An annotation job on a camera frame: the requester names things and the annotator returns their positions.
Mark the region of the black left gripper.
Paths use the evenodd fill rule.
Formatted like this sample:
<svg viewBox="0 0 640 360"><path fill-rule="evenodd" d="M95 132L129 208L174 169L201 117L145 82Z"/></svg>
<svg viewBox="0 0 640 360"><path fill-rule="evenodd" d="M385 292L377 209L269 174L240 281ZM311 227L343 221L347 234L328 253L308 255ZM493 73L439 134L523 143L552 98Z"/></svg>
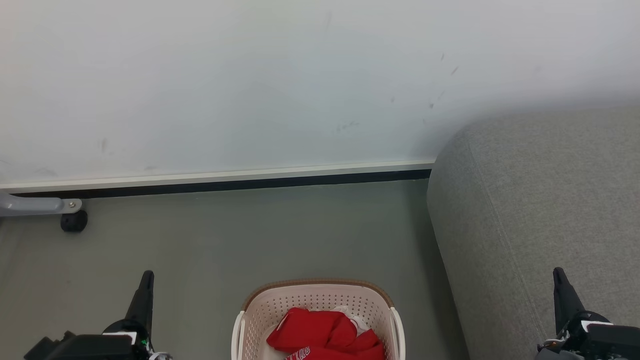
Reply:
<svg viewBox="0 0 640 360"><path fill-rule="evenodd" d="M153 330L154 272L146 270L130 302L125 319L115 321L103 332L103 337L127 337L130 350L128 360L173 360L168 352L155 351L151 333Z"/></svg>

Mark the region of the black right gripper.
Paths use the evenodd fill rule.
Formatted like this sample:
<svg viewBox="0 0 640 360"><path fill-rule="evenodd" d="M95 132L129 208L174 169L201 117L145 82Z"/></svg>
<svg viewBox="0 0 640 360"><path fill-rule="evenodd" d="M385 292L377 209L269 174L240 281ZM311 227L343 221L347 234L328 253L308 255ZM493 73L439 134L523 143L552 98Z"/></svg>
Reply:
<svg viewBox="0 0 640 360"><path fill-rule="evenodd" d="M615 356L592 344L590 330L610 328L613 323L589 312L563 268L553 269L553 303L557 337L537 346L536 360L610 360Z"/></svg>

